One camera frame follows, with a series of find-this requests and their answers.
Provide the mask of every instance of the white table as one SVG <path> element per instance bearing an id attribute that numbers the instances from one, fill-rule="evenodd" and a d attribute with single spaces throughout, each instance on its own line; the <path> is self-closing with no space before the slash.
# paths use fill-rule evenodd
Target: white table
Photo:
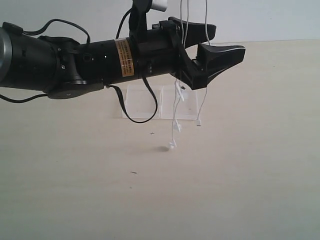
<path id="1" fill-rule="evenodd" d="M 0 239 L 318 240 L 320 40 L 243 44 L 174 151 L 112 89 L 0 101 Z"/>

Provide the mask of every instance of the robotic arm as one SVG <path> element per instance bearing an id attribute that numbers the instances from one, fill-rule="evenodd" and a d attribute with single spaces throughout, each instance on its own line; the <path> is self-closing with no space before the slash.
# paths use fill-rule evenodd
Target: robotic arm
<path id="1" fill-rule="evenodd" d="M 205 25 L 189 23 L 185 47 L 182 36 L 186 22 L 175 17 L 147 29 L 150 9 L 165 11 L 166 0 L 133 0 L 128 12 L 129 37 L 80 44 L 68 37 L 40 35 L 4 22 L 0 27 L 0 87 L 44 92 L 50 99 L 71 99 L 113 84 L 171 74 L 192 90 L 206 88 L 222 72 L 241 63 L 243 46 L 209 46 Z M 216 26 L 208 25 L 212 40 Z M 197 45 L 190 59 L 186 48 Z"/>

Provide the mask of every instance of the white wall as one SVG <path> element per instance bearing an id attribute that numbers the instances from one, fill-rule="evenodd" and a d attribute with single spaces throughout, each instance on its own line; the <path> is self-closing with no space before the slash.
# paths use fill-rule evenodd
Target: white wall
<path id="1" fill-rule="evenodd" d="M 190 20 L 203 22 L 205 0 L 190 0 Z M 74 21 L 86 28 L 93 41 L 112 39 L 131 0 L 2 0 L 0 22 L 37 30 L 52 18 Z M 166 13 L 152 11 L 149 26 L 180 15 L 180 1 L 168 0 Z M 208 22 L 218 26 L 216 42 L 252 42 L 320 38 L 318 0 L 209 0 Z M 47 35 L 71 36 L 85 41 L 76 29 L 56 23 Z M 122 36 L 128 34 L 127 24 Z"/>

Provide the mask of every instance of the black cable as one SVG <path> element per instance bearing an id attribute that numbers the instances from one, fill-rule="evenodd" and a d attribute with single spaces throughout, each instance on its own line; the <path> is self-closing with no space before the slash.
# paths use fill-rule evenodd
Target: black cable
<path id="1" fill-rule="evenodd" d="M 24 103 L 27 103 L 27 102 L 30 102 L 32 100 L 35 100 L 35 99 L 38 99 L 38 98 L 43 98 L 43 97 L 48 97 L 47 94 L 39 94 L 39 95 L 36 95 L 36 96 L 32 96 L 30 98 L 27 98 L 27 99 L 23 99 L 23 100 L 14 100 L 14 99 L 11 99 L 11 98 L 8 98 L 6 96 L 3 96 L 0 94 L 0 99 L 3 99 L 9 103 L 12 103 L 12 104 L 24 104 Z"/>
<path id="2" fill-rule="evenodd" d="M 87 36 L 86 38 L 86 43 L 89 44 L 91 42 L 91 38 L 90 38 L 90 35 L 89 33 L 81 26 L 73 23 L 73 22 L 70 22 L 70 21 L 66 21 L 66 20 L 62 20 L 62 19 L 52 19 L 50 21 L 48 21 L 44 26 L 43 28 L 41 28 L 40 30 L 38 31 L 23 31 L 23 34 L 25 35 L 28 35 L 28 36 L 36 36 L 36 35 L 40 35 L 42 33 L 44 33 L 47 28 L 50 26 L 50 24 L 52 24 L 53 22 L 61 22 L 61 23 L 64 23 L 64 24 L 68 24 L 68 25 L 71 25 L 79 30 L 81 30 L 82 32 L 84 32 Z"/>
<path id="3" fill-rule="evenodd" d="M 128 115 L 127 110 L 126 110 L 125 101 L 124 101 L 124 96 L 123 96 L 123 94 L 122 94 L 121 89 L 120 89 L 118 86 L 114 86 L 114 85 L 109 85 L 109 86 L 107 86 L 108 88 L 110 87 L 110 88 L 113 88 L 113 89 L 115 90 L 116 94 L 118 95 L 119 102 L 120 102 L 120 106 L 121 106 L 124 114 L 128 117 L 128 119 L 130 119 L 132 122 L 134 122 L 134 123 L 136 123 L 136 124 L 145 124 L 145 123 L 151 121 L 151 120 L 155 117 L 155 115 L 157 114 L 157 111 L 158 111 L 158 100 L 157 100 L 157 97 L 156 97 L 154 91 L 151 89 L 151 87 L 150 87 L 150 85 L 149 85 L 149 83 L 148 83 L 147 78 L 146 78 L 146 77 L 142 77 L 142 79 L 143 79 L 143 82 L 144 82 L 146 88 L 147 88 L 147 89 L 149 90 L 149 92 L 151 93 L 151 95 L 152 95 L 152 97 L 153 97 L 153 99 L 154 99 L 154 102 L 155 102 L 155 111 L 154 111 L 154 114 L 152 115 L 152 117 L 150 117 L 148 120 L 145 120 L 145 121 L 135 121 L 135 120 L 133 120 L 133 119 Z"/>
<path id="4" fill-rule="evenodd" d="M 127 18 L 128 15 L 131 13 L 131 11 L 132 11 L 132 8 L 130 8 L 130 9 L 124 14 L 124 16 L 123 16 L 123 18 L 122 18 L 122 20 L 121 20 L 121 22 L 120 22 L 120 25 L 119 25 L 119 28 L 118 28 L 118 32 L 116 33 L 115 39 L 118 39 L 118 38 L 120 37 L 121 29 L 122 29 L 122 27 L 123 27 L 123 25 L 124 25 L 124 22 L 125 22 L 126 18 Z"/>

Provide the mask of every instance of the orange label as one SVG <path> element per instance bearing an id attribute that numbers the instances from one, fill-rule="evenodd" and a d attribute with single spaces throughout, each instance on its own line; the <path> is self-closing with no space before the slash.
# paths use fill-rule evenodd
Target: orange label
<path id="1" fill-rule="evenodd" d="M 135 75 L 134 61 L 132 59 L 129 42 L 126 38 L 115 40 L 116 48 L 118 49 L 120 64 L 123 77 Z"/>

